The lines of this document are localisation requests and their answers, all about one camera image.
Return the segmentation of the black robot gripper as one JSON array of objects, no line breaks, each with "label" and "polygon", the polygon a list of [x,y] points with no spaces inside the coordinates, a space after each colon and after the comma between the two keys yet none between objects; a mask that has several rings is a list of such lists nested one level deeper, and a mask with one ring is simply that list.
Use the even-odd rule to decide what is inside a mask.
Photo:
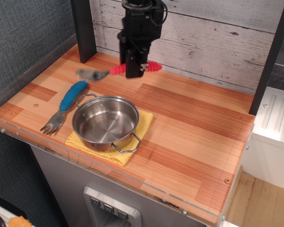
[{"label": "black robot gripper", "polygon": [[148,59],[151,43],[159,39],[162,30],[162,7],[151,7],[148,11],[127,9],[122,19],[123,29],[119,39],[120,61],[126,64],[126,78],[140,78],[144,71],[141,62]]}]

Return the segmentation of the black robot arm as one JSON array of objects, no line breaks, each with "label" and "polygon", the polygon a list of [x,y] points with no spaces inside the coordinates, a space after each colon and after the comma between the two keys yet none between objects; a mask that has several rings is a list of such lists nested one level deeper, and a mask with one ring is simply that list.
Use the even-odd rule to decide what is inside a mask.
[{"label": "black robot arm", "polygon": [[120,62],[126,78],[139,78],[148,68],[151,43],[161,36],[166,5],[160,0],[123,0],[125,16],[119,39]]}]

